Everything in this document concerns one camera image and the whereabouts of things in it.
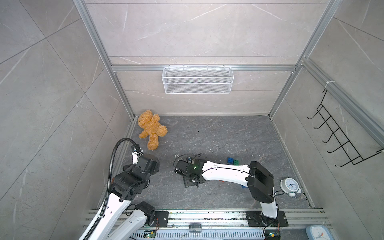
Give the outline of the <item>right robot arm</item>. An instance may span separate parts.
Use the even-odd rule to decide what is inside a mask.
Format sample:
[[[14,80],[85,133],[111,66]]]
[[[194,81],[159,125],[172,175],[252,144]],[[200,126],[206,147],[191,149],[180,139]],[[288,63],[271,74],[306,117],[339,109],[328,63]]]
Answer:
[[[196,186],[206,181],[224,181],[246,186],[252,197],[262,207],[257,221],[264,226],[277,224],[279,207],[275,198],[274,176],[259,162],[235,166],[206,160],[178,161],[175,173],[183,176],[185,187]]]

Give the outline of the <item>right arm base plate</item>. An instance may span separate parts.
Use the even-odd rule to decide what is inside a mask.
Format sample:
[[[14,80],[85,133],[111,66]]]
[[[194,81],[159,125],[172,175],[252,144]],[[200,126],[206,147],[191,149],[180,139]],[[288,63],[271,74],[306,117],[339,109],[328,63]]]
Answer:
[[[288,220],[283,211],[278,211],[276,219],[268,218],[261,211],[246,211],[249,227],[288,227]]]

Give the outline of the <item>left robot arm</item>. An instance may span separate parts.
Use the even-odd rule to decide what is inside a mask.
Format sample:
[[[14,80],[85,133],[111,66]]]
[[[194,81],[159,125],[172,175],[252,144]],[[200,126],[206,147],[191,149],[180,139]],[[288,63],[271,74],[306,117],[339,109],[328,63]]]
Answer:
[[[120,144],[133,145],[133,163],[123,167],[123,172],[112,176],[115,155]],[[144,226],[155,222],[155,208],[146,202],[135,204],[128,218],[112,230],[118,218],[131,205],[136,195],[150,184],[150,177],[159,171],[160,162],[153,155],[142,154],[139,146],[130,138],[120,139],[112,152],[107,190],[104,201],[91,223],[81,235],[81,240],[129,240]]]

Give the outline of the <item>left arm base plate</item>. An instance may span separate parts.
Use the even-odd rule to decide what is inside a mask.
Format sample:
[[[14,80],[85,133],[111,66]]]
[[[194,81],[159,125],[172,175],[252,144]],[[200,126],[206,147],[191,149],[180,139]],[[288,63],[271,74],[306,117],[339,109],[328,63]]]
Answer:
[[[155,211],[147,217],[145,227],[166,228],[169,221],[168,211]]]

